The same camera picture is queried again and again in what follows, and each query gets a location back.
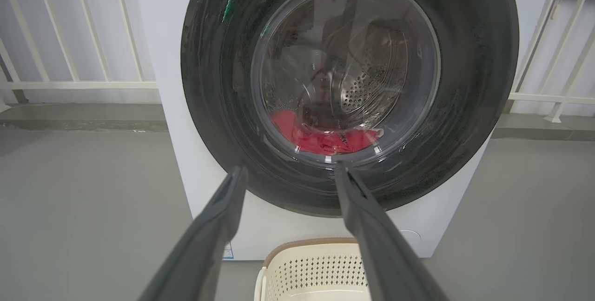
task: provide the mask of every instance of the laundry basket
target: laundry basket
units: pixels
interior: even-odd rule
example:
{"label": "laundry basket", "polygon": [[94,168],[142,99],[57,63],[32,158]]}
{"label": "laundry basket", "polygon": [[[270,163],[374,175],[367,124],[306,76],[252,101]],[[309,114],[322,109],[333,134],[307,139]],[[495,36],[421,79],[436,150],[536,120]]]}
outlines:
{"label": "laundry basket", "polygon": [[359,246],[351,238],[287,243],[263,266],[254,301],[370,300]]}

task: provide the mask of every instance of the washing machine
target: washing machine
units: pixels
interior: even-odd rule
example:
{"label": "washing machine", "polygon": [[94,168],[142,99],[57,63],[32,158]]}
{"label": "washing machine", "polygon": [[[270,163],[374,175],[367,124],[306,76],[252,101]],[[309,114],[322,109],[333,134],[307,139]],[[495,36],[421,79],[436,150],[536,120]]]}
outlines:
{"label": "washing machine", "polygon": [[139,0],[185,193],[249,170],[227,259],[350,237],[352,165],[420,257],[444,234],[515,74],[515,0]]}

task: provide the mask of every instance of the sticker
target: sticker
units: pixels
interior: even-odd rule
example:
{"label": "sticker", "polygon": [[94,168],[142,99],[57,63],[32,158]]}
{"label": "sticker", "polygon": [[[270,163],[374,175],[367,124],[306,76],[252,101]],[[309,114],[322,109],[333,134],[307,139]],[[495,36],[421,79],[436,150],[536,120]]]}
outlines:
{"label": "sticker", "polygon": [[223,259],[233,259],[233,251],[231,250],[231,243],[225,244],[223,249]]}

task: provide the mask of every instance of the black round door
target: black round door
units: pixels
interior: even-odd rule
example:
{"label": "black round door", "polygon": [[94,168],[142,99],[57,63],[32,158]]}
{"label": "black round door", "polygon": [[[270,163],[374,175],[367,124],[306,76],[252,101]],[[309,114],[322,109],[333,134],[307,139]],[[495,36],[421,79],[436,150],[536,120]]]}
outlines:
{"label": "black round door", "polygon": [[455,174],[514,76],[514,0],[190,0],[185,98],[223,168],[277,206],[340,214],[336,161],[385,209]]}

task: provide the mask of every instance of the laundry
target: laundry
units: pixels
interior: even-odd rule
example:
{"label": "laundry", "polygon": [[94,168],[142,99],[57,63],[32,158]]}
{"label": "laundry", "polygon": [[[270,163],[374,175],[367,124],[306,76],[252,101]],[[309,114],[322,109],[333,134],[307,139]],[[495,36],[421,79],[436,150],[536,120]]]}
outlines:
{"label": "laundry", "polygon": [[281,110],[271,117],[271,122],[279,128],[289,142],[299,147],[300,151],[334,155],[352,153],[369,147],[380,136],[382,130],[353,129],[340,134],[309,129],[302,125],[298,115],[291,110]]}

